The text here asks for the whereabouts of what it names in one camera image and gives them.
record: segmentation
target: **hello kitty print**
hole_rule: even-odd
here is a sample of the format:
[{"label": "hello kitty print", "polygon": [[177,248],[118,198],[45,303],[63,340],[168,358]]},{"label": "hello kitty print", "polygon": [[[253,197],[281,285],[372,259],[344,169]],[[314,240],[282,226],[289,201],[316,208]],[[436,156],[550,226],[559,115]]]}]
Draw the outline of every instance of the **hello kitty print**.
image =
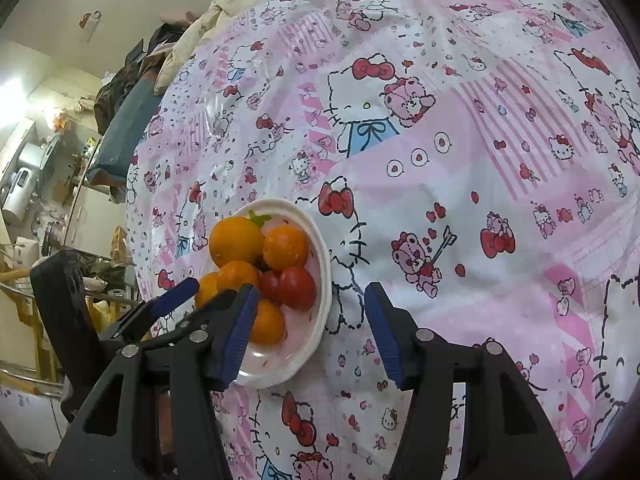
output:
[{"label": "hello kitty print", "polygon": [[127,176],[145,299],[213,271],[210,230],[261,198],[314,218],[332,271],[305,367],[212,397],[235,479],[386,478],[410,394],[372,281],[450,341],[503,344],[580,470],[637,378],[637,74],[597,0],[268,0],[193,52]]}]

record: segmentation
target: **metal bolt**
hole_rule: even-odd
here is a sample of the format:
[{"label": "metal bolt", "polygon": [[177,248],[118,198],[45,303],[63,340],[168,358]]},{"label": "metal bolt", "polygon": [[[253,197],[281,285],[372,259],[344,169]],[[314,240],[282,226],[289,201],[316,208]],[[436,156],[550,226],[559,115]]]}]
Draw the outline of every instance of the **metal bolt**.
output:
[{"label": "metal bolt", "polygon": [[122,349],[124,357],[133,357],[138,353],[138,345],[127,345]]},{"label": "metal bolt", "polygon": [[429,330],[428,328],[419,328],[416,332],[415,332],[415,336],[420,340],[420,341],[431,341],[433,339],[433,332],[431,330]]},{"label": "metal bolt", "polygon": [[486,351],[489,352],[489,354],[500,355],[502,353],[502,345],[497,341],[489,341],[486,344]]},{"label": "metal bolt", "polygon": [[194,343],[202,343],[207,339],[209,335],[204,330],[196,330],[189,334],[189,339],[191,339]]}]

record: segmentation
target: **green leaf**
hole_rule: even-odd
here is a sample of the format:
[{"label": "green leaf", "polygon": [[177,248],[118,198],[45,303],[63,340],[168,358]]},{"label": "green leaf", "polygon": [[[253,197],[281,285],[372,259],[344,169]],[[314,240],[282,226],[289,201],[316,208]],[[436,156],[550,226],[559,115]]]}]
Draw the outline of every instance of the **green leaf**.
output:
[{"label": "green leaf", "polygon": [[249,209],[249,220],[256,224],[260,229],[265,222],[271,220],[270,215],[257,215],[253,209]]}]

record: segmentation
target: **beige blanket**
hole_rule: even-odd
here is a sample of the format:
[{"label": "beige blanket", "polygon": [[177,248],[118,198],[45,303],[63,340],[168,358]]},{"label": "beige blanket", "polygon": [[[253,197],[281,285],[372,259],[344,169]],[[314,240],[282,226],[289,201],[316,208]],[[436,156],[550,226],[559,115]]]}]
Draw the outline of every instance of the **beige blanket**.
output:
[{"label": "beige blanket", "polygon": [[209,10],[185,31],[165,59],[154,87],[156,95],[164,94],[180,67],[189,59],[201,41],[215,36],[243,10],[264,1],[267,0],[213,0]]}]

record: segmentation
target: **blue gripper pad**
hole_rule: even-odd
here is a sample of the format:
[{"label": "blue gripper pad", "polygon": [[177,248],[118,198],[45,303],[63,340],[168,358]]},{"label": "blue gripper pad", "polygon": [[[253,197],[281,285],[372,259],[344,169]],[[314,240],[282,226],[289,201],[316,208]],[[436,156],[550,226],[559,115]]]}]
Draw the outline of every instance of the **blue gripper pad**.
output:
[{"label": "blue gripper pad", "polygon": [[422,373],[422,355],[414,346],[418,330],[411,314],[395,308],[379,282],[367,285],[364,310],[376,340],[386,376],[400,390],[412,389]]},{"label": "blue gripper pad", "polygon": [[231,311],[237,308],[239,312],[222,351],[220,380],[224,384],[225,390],[231,381],[238,376],[242,358],[244,358],[244,352],[249,343],[249,335],[254,326],[255,316],[258,313],[258,297],[257,288],[243,285],[234,304],[229,308]]},{"label": "blue gripper pad", "polygon": [[195,278],[183,280],[174,288],[153,300],[153,305],[149,310],[151,316],[156,318],[167,316],[189,298],[195,296],[199,290],[200,284]]}]

